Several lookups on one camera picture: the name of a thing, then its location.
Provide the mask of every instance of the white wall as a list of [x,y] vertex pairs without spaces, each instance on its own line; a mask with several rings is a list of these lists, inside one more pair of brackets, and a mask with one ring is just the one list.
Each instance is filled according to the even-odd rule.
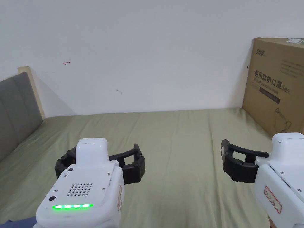
[[304,37],[302,5],[2,0],[0,79],[30,66],[47,117],[240,107],[252,39]]

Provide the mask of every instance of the green bed sheet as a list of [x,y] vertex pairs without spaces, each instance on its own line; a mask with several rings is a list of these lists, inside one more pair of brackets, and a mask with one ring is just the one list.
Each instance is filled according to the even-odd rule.
[[125,186],[121,227],[269,227],[253,185],[222,170],[222,139],[271,151],[271,139],[243,109],[48,118],[0,162],[0,224],[35,216],[56,181],[56,160],[90,137],[107,139],[110,155],[137,143],[145,156],[142,181]]

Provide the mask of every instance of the green led light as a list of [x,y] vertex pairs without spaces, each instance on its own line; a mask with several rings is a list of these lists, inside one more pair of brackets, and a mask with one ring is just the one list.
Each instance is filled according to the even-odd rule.
[[93,204],[74,204],[74,205],[56,205],[53,206],[54,209],[70,209],[70,208],[80,208],[80,207],[92,207]]

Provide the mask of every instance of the red mark on wall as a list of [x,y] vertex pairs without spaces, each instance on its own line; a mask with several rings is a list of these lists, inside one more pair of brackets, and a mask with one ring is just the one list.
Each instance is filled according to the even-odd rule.
[[71,63],[70,63],[70,60],[69,60],[68,62],[63,62],[64,65],[66,65],[67,63],[71,64]]

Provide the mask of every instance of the gray headboard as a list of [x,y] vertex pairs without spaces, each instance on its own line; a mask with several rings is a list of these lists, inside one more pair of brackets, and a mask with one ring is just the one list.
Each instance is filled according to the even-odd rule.
[[26,72],[0,81],[0,161],[42,123]]

